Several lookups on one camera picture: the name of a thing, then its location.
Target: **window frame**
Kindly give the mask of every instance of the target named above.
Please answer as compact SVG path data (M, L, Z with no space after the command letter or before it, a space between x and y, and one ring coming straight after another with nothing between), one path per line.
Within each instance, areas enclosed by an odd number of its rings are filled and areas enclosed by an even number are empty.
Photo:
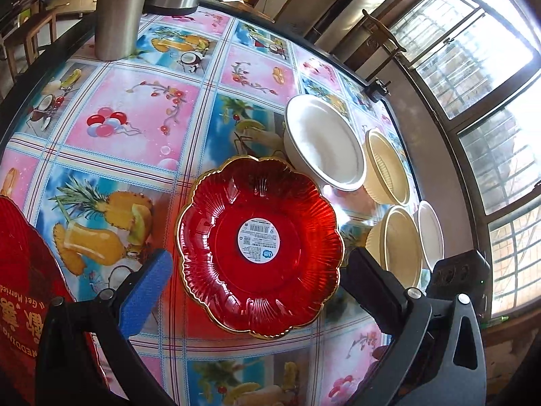
M408 12L412 11L423 0L415 0L411 5L401 11L400 15L393 20L392 25L396 25ZM477 248L481 254L485 257L487 262L492 267L492 246L490 240L489 225L493 226L498 221L512 221L513 215L520 212L522 209L528 206L529 203L541 202L541 181L538 182L534 188L526 193L521 198L515 200L511 204L502 207L499 210L486 214L481 192L475 178L472 165L467 157L466 151L460 141L460 136L463 135L468 129L474 128L481 121L487 120L501 109L505 108L510 102L520 96L525 90L527 90L537 79L541 78L541 53L532 46L526 38L503 16L495 11L491 6L481 0L471 0L475 2L478 7L471 13L467 14L459 23L456 23L450 28L445 35L441 35L434 42L428 45L419 55L415 56L410 62L405 58L403 54L398 54L396 60L411 77L412 81L417 85L421 94L425 97L428 105L432 108L436 114L436 119L442 126L443 133L448 139L454 157L456 159L456 173L459 178L463 179L465 190L466 206L471 207L469 211L471 217L472 237L474 241L474 247ZM513 0L510 0L513 6L518 10L519 14L525 19L526 24L531 28L530 22L524 17L523 12L517 7ZM421 78L420 74L416 71L416 65L421 64L428 59L434 53L438 51L438 46L445 41L446 38L453 37L467 29L473 22L480 18L477 14L482 12L488 13L500 22L506 29L508 29L517 39L519 39L532 53L532 59L526 65L524 65L515 74L509 77L501 85L493 89L489 94L482 97L473 105L468 107L463 112L456 115L454 118L449 119L443 107L437 100L434 93L428 88L427 83ZM541 44L539 38L534 35L537 42L537 46ZM531 309L532 305L540 304L541 296L534 300L521 305L516 306L518 287L515 288L515 306L507 311L499 312L496 316L512 315L519 316L526 310ZM493 278L492 273L486 287L487 306L484 314L484 319L490 319L492 317L492 295L493 295Z

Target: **white round sticker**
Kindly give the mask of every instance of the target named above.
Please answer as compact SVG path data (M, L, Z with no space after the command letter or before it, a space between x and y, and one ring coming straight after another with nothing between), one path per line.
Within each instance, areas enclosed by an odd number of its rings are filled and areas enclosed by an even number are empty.
M271 261L280 248L280 236L274 225L264 218L251 218L240 228L237 235L240 252L256 264Z

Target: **red bag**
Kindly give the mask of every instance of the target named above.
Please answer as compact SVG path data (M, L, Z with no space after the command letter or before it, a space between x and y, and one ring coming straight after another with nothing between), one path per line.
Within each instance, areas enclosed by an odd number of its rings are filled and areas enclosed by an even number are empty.
M30 404L38 343L55 296L73 301L37 230L10 199L0 196L0 367Z

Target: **barcode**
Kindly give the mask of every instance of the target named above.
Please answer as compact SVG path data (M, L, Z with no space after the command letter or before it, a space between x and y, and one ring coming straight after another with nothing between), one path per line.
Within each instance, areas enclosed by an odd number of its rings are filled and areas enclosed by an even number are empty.
M262 232L262 233L269 233L269 226L250 224L250 230L253 230L256 232Z

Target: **red balloon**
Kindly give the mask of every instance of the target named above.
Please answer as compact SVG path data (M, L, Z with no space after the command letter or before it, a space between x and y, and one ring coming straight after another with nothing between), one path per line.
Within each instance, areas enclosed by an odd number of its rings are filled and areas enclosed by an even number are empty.
M102 116L101 114L94 114L92 116L90 116L88 119L87 119L87 125L90 127L91 125L94 125L95 123L104 123L105 122L105 118L104 116Z
M115 129L109 124L103 124L96 128L96 134L98 135L98 137L109 137L114 132Z
M104 117L109 117L112 113L113 113L113 109L111 107L101 107L98 110L98 114Z
M122 111L115 111L111 115L111 118L120 120L121 125L124 125L128 121L128 116L126 116L126 114L123 113Z

